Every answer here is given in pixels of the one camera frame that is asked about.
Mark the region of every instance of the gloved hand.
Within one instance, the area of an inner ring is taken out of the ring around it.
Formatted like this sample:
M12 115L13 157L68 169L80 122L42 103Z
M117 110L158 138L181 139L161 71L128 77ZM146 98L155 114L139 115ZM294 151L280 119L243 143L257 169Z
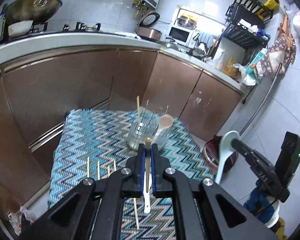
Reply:
M270 203L267 199L266 193L260 191L261 181L259 179L256 182L256 186L257 187L252 190L250 194L250 199L248 199L243 206L249 211L254 211L257 208L257 203L260 203L264 210L257 214L256 217L265 224L271 219L274 213L274 208L273 206L269 206Z

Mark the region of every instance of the triangular cutout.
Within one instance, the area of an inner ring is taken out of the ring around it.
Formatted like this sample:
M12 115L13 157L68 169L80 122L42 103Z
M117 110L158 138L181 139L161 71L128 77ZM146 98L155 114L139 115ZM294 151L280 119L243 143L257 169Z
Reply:
M247 218L240 213L228 200L226 200L223 195L216 195L217 201L226 219L227 225L230 228L234 228L237 225L244 223Z
M62 206L57 208L57 210L51 216L51 220L61 227L68 226L70 219L77 207L79 199L79 194L75 194L74 196L72 196Z

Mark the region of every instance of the zigzag patterned tablecloth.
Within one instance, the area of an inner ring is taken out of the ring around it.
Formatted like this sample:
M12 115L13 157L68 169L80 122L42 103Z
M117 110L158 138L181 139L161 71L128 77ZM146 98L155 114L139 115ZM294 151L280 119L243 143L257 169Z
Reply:
M90 157L90 177L97 179L97 162L100 176L107 177L107 167L113 171L113 159L117 169L125 167L128 158L135 156L127 144L130 125L135 112L105 110L72 110L68 114L62 137L53 155L51 186L48 207L52 207L74 186L86 177L87 157ZM202 180L212 178L210 168L200 157L200 149L194 143L181 121L175 121L172 133L160 154L170 160L173 168L187 177ZM150 198L151 212L143 213L144 200L137 199L140 229L136 229L133 201L126 199L121 239L175 239L173 208L170 198Z

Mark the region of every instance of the table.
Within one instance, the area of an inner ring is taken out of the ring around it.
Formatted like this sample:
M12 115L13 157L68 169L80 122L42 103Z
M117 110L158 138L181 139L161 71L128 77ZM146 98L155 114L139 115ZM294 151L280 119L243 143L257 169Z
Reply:
M107 167L113 172L113 159L117 169L125 167L128 158L137 155L127 144L130 125L135 112L79 109L72 110L65 120L60 143L53 154L51 186L48 208L57 203L86 177L87 157L90 158L90 177L107 177ZM187 177L213 179L210 168L200 157L200 149L190 137L186 127L176 120L161 156L170 160L173 168ZM175 239L173 208L170 198L150 198L151 212L143 213L144 200L137 199L140 229L136 229L133 200L125 199L121 239Z

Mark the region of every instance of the white countertop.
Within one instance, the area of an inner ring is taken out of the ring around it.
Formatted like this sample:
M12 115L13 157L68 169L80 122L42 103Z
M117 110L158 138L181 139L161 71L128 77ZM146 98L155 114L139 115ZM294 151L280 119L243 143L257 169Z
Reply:
M202 68L212 75L222 79L224 82L228 83L237 90L244 92L244 89L240 84L235 82L224 73L218 71L213 66L210 66L195 57L191 57L185 53L161 46L161 44L151 41L138 40L135 38L104 33L52 33L2 44L0 45L0 64L34 52L81 45L123 45L158 49L165 53L181 58L185 62L189 62L192 65L196 65L197 67Z

